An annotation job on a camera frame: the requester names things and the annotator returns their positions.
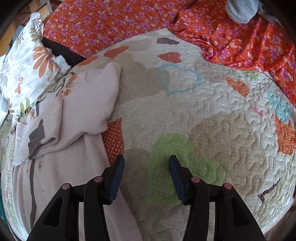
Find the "pale pink knit garment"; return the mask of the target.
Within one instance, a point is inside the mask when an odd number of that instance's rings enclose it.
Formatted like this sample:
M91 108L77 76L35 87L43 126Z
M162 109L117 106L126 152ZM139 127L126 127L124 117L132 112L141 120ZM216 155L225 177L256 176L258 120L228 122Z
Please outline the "pale pink knit garment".
M16 125L12 203L20 240L64 184L80 185L109 166L102 134L108 128L119 91L121 67L69 74L50 90L39 114Z

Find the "heart patchwork quilt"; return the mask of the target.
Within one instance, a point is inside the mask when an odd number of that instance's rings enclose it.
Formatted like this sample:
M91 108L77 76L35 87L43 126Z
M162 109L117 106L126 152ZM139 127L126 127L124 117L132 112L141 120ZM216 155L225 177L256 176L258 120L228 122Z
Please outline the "heart patchwork quilt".
M295 108L268 73L206 61L201 49L168 30L116 44L73 67L40 96L33 113L56 114L55 98L74 100L71 113L94 121L94 105L81 90L86 72L121 66L119 93L108 130L82 136L64 151L13 165L15 135L4 142L1 187L9 229L26 240L63 183L98 175L118 154L125 157L120 192L105 208L111 240L181 240L189 208L177 198L168 169L176 155L209 184L231 183L263 233L293 204Z

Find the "white floral pillow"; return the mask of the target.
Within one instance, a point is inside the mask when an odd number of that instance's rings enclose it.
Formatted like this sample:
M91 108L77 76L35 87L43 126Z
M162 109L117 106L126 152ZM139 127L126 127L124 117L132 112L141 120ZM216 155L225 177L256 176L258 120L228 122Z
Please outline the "white floral pillow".
M42 43L44 24L32 13L1 67L1 92L8 101L13 123L32 107L56 75L70 69L63 56L55 56Z

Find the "orange floral bed sheet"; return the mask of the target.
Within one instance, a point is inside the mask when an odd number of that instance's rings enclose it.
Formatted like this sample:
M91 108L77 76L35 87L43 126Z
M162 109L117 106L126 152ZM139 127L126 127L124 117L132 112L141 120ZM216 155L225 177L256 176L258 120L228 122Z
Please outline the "orange floral bed sheet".
M237 24L226 1L63 1L45 25L45 38L91 57L130 37L167 28L198 45L204 58L240 70L269 72L295 102L295 45L287 31L263 16Z

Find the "grey fluffy sock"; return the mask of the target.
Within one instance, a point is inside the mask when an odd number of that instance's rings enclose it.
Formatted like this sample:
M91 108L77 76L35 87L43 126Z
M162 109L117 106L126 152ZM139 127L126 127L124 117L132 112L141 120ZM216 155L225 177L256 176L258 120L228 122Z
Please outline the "grey fluffy sock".
M257 13L258 0L228 0L225 11L237 24L247 24Z

